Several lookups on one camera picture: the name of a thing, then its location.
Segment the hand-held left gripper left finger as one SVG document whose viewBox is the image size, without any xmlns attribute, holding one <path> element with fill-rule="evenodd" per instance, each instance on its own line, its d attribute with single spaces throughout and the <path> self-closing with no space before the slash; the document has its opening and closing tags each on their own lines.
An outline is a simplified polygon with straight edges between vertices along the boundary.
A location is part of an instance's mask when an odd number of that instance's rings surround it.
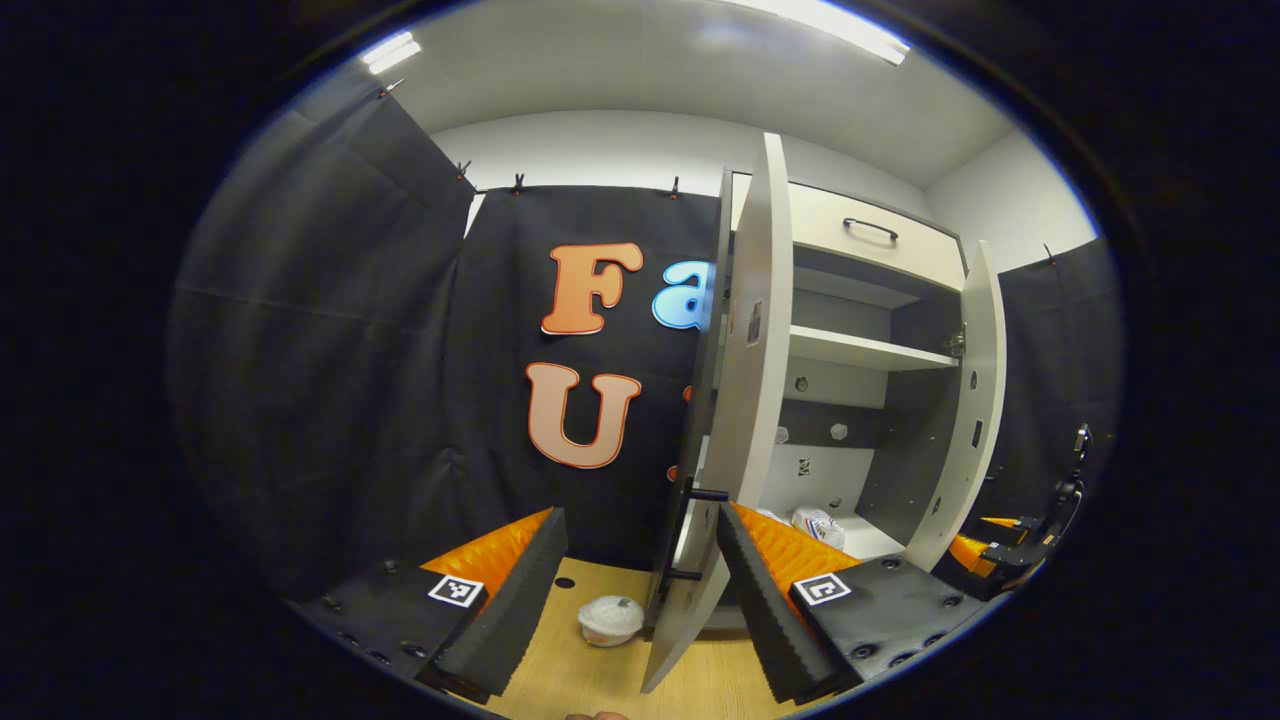
<svg viewBox="0 0 1280 720">
<path fill-rule="evenodd" d="M 431 561 L 387 559 L 291 607 L 384 673 L 488 701 L 522 662 L 567 543 L 564 510 L 548 507 Z"/>
</svg>

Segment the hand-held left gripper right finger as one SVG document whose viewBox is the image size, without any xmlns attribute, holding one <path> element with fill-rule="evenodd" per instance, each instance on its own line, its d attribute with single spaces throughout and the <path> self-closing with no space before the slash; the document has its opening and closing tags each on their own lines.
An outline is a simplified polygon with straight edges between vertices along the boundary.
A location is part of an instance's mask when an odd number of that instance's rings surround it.
<svg viewBox="0 0 1280 720">
<path fill-rule="evenodd" d="M 900 555 L 855 561 L 739 503 L 719 505 L 716 534 L 780 702 L 805 705 L 873 682 L 986 610 Z"/>
</svg>

